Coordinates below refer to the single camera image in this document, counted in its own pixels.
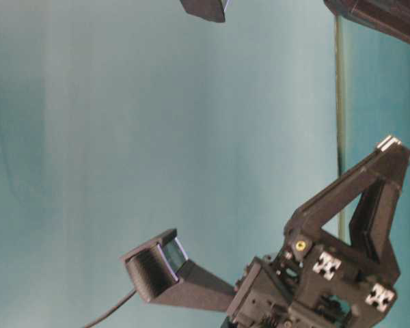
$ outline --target teal backdrop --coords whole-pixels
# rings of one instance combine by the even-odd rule
[[[410,147],[410,45],[340,20],[344,104],[344,169],[386,135]],[[349,222],[351,213],[346,212]],[[391,231],[401,267],[398,301],[382,328],[410,327],[410,167]]]
[[[234,283],[337,177],[335,92],[322,1],[0,0],[0,327],[81,327],[171,227]],[[100,327],[223,319],[135,297]]]

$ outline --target screw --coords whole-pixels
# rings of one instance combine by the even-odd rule
[[[297,251],[304,251],[305,248],[307,248],[307,243],[305,241],[296,242],[296,250]]]
[[[292,255],[289,251],[286,251],[286,253],[284,253],[284,257],[285,257],[287,260],[291,260],[292,257],[293,257],[293,255]]]

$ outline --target black cable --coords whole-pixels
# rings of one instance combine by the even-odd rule
[[[136,292],[137,291],[135,289],[132,289],[125,297],[120,299],[120,301],[117,304],[115,304],[111,309],[109,309],[105,314],[103,314],[102,316],[99,316],[96,320],[94,320],[94,321],[90,322],[89,324],[83,326],[83,328],[90,328],[90,327],[93,327],[93,326],[97,325],[98,323],[101,323],[102,321],[104,321],[104,319],[108,318],[111,314],[113,314],[115,311],[117,311],[120,306],[122,306],[127,301],[129,301],[129,299],[132,296],[134,296]]]

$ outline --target vertical rod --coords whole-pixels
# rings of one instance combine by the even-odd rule
[[[341,176],[345,167],[345,144],[346,144],[346,124],[344,112],[344,69],[343,69],[343,48],[342,30],[339,16],[334,20],[334,45],[336,53],[336,117],[337,117],[337,162],[338,175]],[[346,239],[346,218],[345,210],[341,210],[338,215],[338,236],[341,240]]]

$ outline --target bolt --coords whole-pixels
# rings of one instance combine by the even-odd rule
[[[305,241],[296,242],[296,250],[297,251],[304,251],[305,248],[307,248],[307,243]]]

